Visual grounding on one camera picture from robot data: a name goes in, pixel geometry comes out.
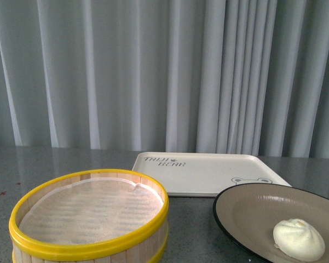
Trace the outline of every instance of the curtain fold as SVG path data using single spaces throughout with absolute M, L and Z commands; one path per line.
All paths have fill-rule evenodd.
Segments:
M 329 158 L 329 0 L 0 0 L 0 145 Z

